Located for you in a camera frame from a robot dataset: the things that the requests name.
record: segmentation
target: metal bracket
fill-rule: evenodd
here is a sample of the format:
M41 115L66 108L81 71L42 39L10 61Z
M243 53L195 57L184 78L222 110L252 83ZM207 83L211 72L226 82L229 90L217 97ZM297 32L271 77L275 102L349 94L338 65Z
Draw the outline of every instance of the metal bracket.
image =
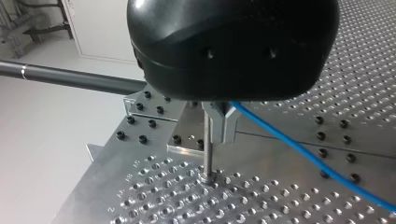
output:
M232 143L235 138L236 122L241 113L224 103L202 102L202 108L210 117L211 142Z

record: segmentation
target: black rod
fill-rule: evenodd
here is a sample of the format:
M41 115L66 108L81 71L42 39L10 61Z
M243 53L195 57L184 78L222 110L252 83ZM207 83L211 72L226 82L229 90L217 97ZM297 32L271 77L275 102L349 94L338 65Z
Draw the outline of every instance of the black rod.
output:
M142 91L146 86L146 82L144 81L108 77L26 63L11 63L1 60L0 76L46 82L92 91L105 91L121 95L129 95L137 91Z

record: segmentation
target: metal probe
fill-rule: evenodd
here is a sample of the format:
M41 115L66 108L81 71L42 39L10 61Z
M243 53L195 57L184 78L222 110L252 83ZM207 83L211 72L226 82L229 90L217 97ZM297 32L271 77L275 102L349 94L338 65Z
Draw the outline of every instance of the metal probe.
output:
M213 147L210 141L210 117L205 112L204 120L204 172L201 173L201 181L204 184L211 184L215 180L215 174L212 173Z

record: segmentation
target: floor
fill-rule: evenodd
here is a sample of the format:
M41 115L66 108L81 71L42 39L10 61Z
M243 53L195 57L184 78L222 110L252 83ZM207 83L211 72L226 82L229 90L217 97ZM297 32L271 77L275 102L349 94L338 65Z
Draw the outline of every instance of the floor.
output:
M143 79L133 64L78 57L51 39L19 60ZM120 95L0 77L1 223L50 223L90 165L86 144L104 145L125 115Z

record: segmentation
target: metal rod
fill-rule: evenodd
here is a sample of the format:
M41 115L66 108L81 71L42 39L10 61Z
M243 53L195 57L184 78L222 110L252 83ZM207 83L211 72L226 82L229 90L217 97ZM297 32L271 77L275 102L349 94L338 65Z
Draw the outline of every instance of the metal rod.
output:
M204 121L204 173L202 175L202 180L205 184L210 184L213 182L212 174L212 158L213 158L213 147L210 141L210 117L205 112Z
M121 95L142 91L146 86L144 81L5 61L0 61L0 76Z

